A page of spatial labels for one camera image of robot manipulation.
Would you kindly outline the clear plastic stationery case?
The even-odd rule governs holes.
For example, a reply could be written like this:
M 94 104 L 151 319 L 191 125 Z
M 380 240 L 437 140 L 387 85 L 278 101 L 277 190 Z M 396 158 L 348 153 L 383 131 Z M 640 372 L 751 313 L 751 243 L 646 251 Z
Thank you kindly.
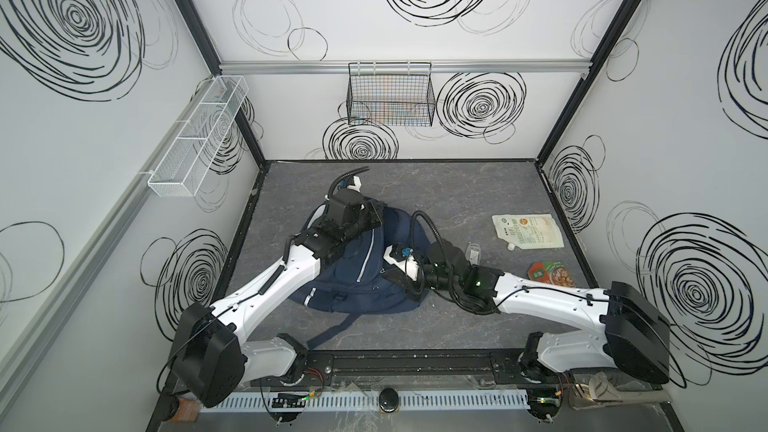
M 480 264 L 480 260 L 481 260 L 481 255 L 482 255 L 482 249 L 481 249 L 479 244 L 469 243 L 467 245 L 467 248 L 466 248 L 466 251 L 465 251 L 465 256 L 466 256 L 467 261 L 471 265 L 473 265 L 473 266 L 479 265 Z

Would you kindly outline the navy blue student backpack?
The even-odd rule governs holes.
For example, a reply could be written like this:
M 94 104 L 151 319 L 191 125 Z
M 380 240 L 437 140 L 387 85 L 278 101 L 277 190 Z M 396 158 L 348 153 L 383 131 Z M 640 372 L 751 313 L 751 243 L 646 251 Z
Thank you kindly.
M 426 298 L 429 290 L 421 301 L 408 299 L 402 288 L 383 276 L 383 256 L 388 246 L 402 244 L 421 254 L 427 252 L 430 241 L 423 226 L 407 212 L 393 207 L 384 209 L 383 220 L 382 226 L 350 242 L 338 261 L 290 295 L 297 304 L 346 316 L 340 324 L 309 339 L 309 349 L 328 342 L 363 315 L 408 312 Z

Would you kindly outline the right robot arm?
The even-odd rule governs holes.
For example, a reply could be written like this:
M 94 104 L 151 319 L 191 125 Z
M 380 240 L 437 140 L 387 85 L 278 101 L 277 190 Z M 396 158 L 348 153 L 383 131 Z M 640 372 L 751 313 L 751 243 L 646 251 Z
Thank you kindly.
M 474 265 L 448 242 L 419 254 L 402 244 L 386 247 L 384 276 L 413 298 L 442 291 L 461 310 L 478 316 L 527 315 L 569 326 L 566 333 L 534 332 L 519 357 L 534 377 L 575 369 L 614 368 L 655 385 L 670 381 L 669 320 L 636 288 L 573 288 Z

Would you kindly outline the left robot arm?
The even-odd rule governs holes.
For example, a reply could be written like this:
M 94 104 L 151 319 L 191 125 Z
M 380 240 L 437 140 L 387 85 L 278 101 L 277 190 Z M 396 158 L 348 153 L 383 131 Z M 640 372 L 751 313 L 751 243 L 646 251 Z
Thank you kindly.
M 181 314 L 165 367 L 206 407 L 265 377 L 300 376 L 300 344 L 286 335 L 250 341 L 278 305 L 334 265 L 348 244 L 384 223 L 382 202 L 352 189 L 331 192 L 308 227 L 291 235 L 282 256 L 236 292 Z

